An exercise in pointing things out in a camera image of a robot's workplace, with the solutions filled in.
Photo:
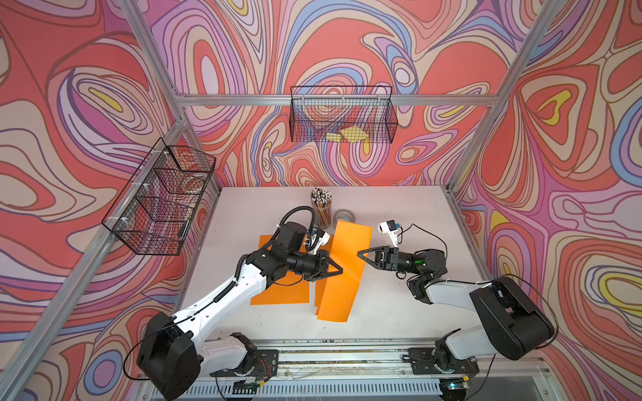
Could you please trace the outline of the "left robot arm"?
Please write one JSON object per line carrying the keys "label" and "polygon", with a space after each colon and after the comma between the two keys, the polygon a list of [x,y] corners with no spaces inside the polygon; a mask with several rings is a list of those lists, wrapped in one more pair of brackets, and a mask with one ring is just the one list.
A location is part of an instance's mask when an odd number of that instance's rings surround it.
{"label": "left robot arm", "polygon": [[201,300],[169,316],[163,312],[148,322],[136,365],[165,400],[185,394],[197,379],[222,372],[268,378],[272,367],[255,344],[240,332],[216,341],[215,329],[253,297],[289,272],[306,282],[343,272],[324,250],[330,235],[284,216],[276,232],[257,251],[241,256],[234,274]]}

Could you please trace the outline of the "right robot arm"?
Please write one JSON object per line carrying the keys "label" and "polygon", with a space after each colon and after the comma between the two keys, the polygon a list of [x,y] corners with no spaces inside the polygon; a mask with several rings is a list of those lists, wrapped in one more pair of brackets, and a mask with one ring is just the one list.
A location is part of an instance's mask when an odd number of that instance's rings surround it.
{"label": "right robot arm", "polygon": [[406,286],[418,302],[476,313],[479,325],[456,329],[436,341],[431,360],[443,372],[485,355],[518,360],[556,339],[557,325],[509,276],[486,282],[444,279],[446,252],[438,249],[408,253],[397,247],[374,247],[357,256],[377,270],[408,274]]}

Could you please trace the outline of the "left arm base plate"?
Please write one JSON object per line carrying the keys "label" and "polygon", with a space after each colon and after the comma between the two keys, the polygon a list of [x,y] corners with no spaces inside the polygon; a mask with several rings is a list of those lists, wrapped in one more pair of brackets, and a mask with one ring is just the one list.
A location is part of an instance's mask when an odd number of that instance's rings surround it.
{"label": "left arm base plate", "polygon": [[211,377],[229,377],[246,379],[250,377],[265,379],[278,372],[279,351],[277,349],[259,349],[250,352],[235,369],[223,369],[211,373]]}

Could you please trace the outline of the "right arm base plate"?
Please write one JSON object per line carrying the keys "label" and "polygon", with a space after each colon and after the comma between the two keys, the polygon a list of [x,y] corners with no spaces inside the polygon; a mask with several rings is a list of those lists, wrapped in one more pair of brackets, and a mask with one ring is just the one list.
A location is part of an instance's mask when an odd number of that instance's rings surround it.
{"label": "right arm base plate", "polygon": [[456,359],[446,348],[410,348],[401,360],[411,365],[414,375],[475,376],[480,372],[476,359]]}

